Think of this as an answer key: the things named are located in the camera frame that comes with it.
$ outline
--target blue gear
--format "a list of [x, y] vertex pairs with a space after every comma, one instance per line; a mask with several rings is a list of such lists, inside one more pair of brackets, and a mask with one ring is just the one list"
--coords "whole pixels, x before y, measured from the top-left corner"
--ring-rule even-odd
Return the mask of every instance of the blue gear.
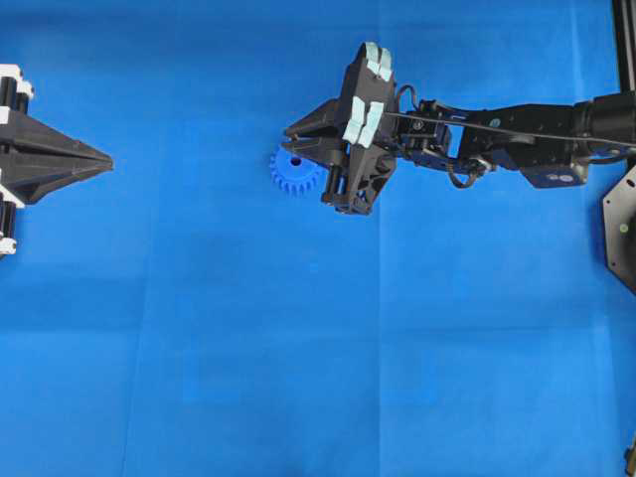
[[282, 147], [271, 156], [269, 171], [274, 184], [292, 196], [302, 196], [313, 189], [323, 175], [319, 165], [296, 157]]

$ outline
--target black cable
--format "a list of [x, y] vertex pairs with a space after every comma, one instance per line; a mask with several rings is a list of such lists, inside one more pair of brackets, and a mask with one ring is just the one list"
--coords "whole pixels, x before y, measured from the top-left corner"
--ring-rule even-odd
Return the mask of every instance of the black cable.
[[385, 112], [385, 114], [388, 115], [388, 116], [394, 116], [394, 117], [404, 117], [404, 118], [410, 119], [412, 121], [423, 121], [423, 122], [433, 122], [433, 123], [436, 123], [436, 124], [450, 124], [450, 125], [453, 125], [453, 126], [464, 126], [464, 127], [470, 127], [472, 129], [481, 129], [481, 130], [484, 130], [484, 131], [498, 132], [500, 134], [542, 137], [544, 139], [557, 139], [557, 140], [560, 140], [560, 141], [600, 142], [602, 144], [615, 144], [615, 145], [619, 145], [619, 146], [636, 147], [636, 144], [632, 143], [632, 142], [612, 141], [610, 139], [602, 139], [600, 137], [593, 137], [593, 136], [585, 136], [585, 137], [559, 136], [559, 135], [556, 135], [556, 134], [543, 134], [543, 133], [540, 133], [540, 132], [515, 131], [515, 130], [512, 130], [512, 129], [504, 129], [504, 128], [501, 128], [501, 127], [485, 126], [483, 124], [478, 124], [478, 123], [475, 123], [475, 122], [458, 121], [458, 120], [454, 120], [454, 119], [433, 119], [433, 118], [429, 118], [429, 117], [412, 116], [412, 115], [409, 115], [409, 114], [402, 114], [400, 112]]
[[477, 182], [477, 179], [479, 179], [479, 176], [476, 173], [471, 172], [468, 174], [468, 180], [466, 182], [461, 182], [455, 174], [455, 167], [450, 162], [446, 163], [446, 172], [448, 173], [448, 177], [450, 177], [450, 182], [452, 182], [453, 186], [457, 189], [469, 189], [473, 187], [475, 182]]
[[417, 104], [417, 90], [415, 89], [415, 86], [412, 86], [410, 84], [405, 84], [397, 91], [397, 94], [396, 94], [397, 107], [399, 107], [399, 100], [401, 99], [401, 96], [407, 90], [410, 91], [410, 103], [413, 105], [413, 109], [418, 109], [419, 106]]

